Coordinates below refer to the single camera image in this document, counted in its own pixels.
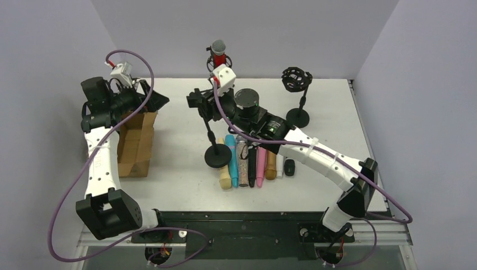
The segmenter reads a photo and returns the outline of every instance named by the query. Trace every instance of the gray wall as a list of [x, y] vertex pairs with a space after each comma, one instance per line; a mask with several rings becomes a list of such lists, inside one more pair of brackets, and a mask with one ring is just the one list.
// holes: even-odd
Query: gray wall
[[276, 78], [289, 66], [354, 78], [397, 2], [92, 0], [116, 46], [142, 53], [158, 77], [206, 76], [205, 47], [222, 38], [234, 71], [250, 78]]
[[401, 0], [355, 90], [420, 270], [477, 269], [477, 2]]
[[[47, 226], [60, 195], [86, 155], [80, 129], [80, 82], [108, 75], [114, 49], [90, 1], [0, 3], [0, 268], [69, 269], [48, 253]], [[71, 258], [81, 220], [71, 194], [54, 231]]]

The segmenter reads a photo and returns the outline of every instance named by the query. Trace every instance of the robotic arm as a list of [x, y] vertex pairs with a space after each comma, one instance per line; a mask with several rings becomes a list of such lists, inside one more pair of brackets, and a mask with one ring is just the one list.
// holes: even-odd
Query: robotic arm
[[[210, 80], [218, 85], [220, 104], [229, 120], [244, 133], [261, 140], [289, 141], [309, 144], [309, 148], [295, 145], [261, 144], [260, 146], [283, 156], [293, 158], [306, 166], [323, 174], [333, 181], [343, 193], [326, 210], [321, 219], [322, 233], [330, 241], [339, 239], [350, 228], [351, 218], [363, 218], [368, 209], [374, 188], [353, 173], [347, 167], [336, 162], [336, 158], [346, 161], [355, 170], [363, 173], [372, 181], [377, 181], [377, 163], [368, 158], [360, 161], [347, 157], [319, 143], [317, 138], [303, 133], [299, 128], [290, 125], [285, 119], [270, 114], [259, 106], [259, 95], [252, 89], [239, 90], [233, 94], [235, 73], [232, 69], [221, 65], [211, 73]], [[201, 116], [206, 120], [220, 120], [213, 90], [200, 92], [196, 89], [187, 96], [189, 107], [199, 108]], [[317, 146], [335, 155], [329, 157], [313, 149]]]
[[[119, 135], [112, 133], [103, 145], [99, 141], [113, 126], [122, 120], [122, 115], [135, 110], [144, 101], [150, 89], [145, 80], [138, 80], [144, 94], [138, 93], [131, 78], [131, 65], [118, 64], [111, 72], [119, 92], [111, 90], [110, 82], [103, 77], [94, 77], [81, 83], [87, 102], [83, 106], [81, 127], [88, 143], [88, 153], [100, 148], [89, 165], [88, 187], [84, 200], [76, 202], [76, 213], [98, 240], [120, 233], [154, 228], [158, 225], [155, 210], [143, 210], [121, 189], [118, 175], [117, 148]], [[155, 112], [169, 99], [156, 92], [144, 107], [144, 112]]]

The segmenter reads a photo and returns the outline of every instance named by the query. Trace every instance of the cardboard box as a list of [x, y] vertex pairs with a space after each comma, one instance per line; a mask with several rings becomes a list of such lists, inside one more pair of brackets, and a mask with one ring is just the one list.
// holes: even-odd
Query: cardboard box
[[119, 177], [147, 176], [156, 115], [157, 112], [137, 114], [121, 126], [118, 143]]

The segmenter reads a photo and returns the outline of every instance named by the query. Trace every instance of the black stand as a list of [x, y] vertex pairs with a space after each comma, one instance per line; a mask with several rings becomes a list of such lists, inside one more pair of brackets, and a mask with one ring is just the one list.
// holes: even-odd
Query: black stand
[[204, 159], [205, 163], [209, 167], [219, 169], [227, 165], [230, 160], [232, 159], [232, 151], [228, 148], [226, 145], [222, 144], [217, 144], [215, 141], [215, 134], [214, 132], [210, 129], [209, 122], [205, 120], [204, 117], [202, 117], [205, 123], [205, 127], [207, 128], [207, 137], [209, 137], [210, 143], [212, 145], [205, 151]]
[[308, 86], [313, 80], [309, 72], [304, 72], [298, 67], [289, 67], [283, 71], [282, 82], [285, 89], [291, 93], [303, 91], [303, 96], [300, 99], [300, 106], [291, 109], [286, 114], [286, 120], [298, 128], [304, 128], [310, 123], [310, 116], [307, 111], [303, 110], [303, 106], [307, 102]]

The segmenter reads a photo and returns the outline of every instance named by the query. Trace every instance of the white table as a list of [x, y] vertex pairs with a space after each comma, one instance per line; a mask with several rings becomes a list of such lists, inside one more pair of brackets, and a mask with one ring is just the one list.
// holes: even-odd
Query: white table
[[[264, 180], [262, 188], [222, 190], [218, 171], [204, 161], [210, 146], [197, 109], [189, 109], [186, 96], [209, 89], [206, 79], [155, 79], [155, 90], [170, 98], [154, 124], [154, 145], [147, 178], [121, 179], [125, 192], [142, 208], [162, 211], [258, 211], [322, 212], [332, 205], [341, 190], [330, 180], [301, 163], [294, 178]], [[252, 88], [260, 95], [260, 106], [285, 117], [298, 106], [302, 93], [289, 93], [280, 79], [237, 79], [235, 91]], [[310, 123], [302, 130], [310, 137], [353, 158], [370, 157], [365, 136], [348, 82], [315, 79], [307, 104]], [[217, 138], [227, 134], [223, 120], [210, 122]], [[385, 212], [383, 197], [375, 192], [369, 211]]]

